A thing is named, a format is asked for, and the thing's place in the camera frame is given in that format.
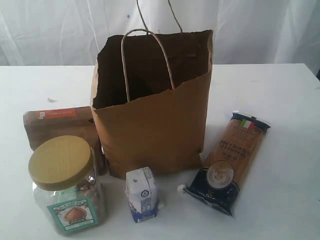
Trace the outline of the clear nut jar yellow lid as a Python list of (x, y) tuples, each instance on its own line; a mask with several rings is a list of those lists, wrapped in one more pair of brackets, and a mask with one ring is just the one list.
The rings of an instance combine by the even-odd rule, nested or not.
[(96, 227), (106, 218), (95, 153), (81, 137), (45, 141), (28, 162), (35, 203), (62, 235)]

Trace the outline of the brown paper bag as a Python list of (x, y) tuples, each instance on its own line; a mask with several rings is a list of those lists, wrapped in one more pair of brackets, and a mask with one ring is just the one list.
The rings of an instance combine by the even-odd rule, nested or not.
[(213, 68), (213, 30), (107, 38), (98, 53), (91, 111), (109, 173), (201, 166)]

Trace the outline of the white crumb near spaghetti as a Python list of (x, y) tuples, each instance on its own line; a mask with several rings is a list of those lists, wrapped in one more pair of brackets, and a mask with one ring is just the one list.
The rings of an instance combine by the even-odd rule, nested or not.
[(180, 184), (177, 186), (177, 192), (180, 194), (183, 194), (185, 192), (185, 185), (184, 184)]

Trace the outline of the small white blue carton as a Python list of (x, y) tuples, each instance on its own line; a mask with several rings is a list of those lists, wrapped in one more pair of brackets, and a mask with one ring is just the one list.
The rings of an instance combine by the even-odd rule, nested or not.
[(134, 222), (141, 223), (156, 217), (159, 196), (151, 169), (143, 167), (129, 171), (125, 181), (125, 193)]

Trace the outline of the brown kraft standup pouch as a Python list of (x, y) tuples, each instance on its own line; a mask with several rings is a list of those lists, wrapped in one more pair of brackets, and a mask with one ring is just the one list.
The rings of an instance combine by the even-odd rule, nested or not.
[(23, 124), (33, 151), (50, 139), (77, 136), (93, 148), (98, 174), (102, 176), (107, 172), (106, 158), (89, 106), (28, 111), (23, 115)]

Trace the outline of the spaghetti packet dark blue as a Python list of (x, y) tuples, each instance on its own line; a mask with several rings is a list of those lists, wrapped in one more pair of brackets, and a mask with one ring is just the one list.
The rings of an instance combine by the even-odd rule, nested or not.
[(240, 188), (270, 127), (254, 116), (234, 111), (203, 167), (191, 184), (183, 188), (184, 192), (232, 216)]

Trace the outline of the small paper scrap on table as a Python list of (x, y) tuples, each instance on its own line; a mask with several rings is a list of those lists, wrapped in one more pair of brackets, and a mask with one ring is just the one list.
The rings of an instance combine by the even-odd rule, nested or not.
[(56, 99), (52, 99), (52, 98), (47, 98), (47, 101), (49, 102), (49, 103), (55, 103), (55, 102), (57, 102), (57, 100)]

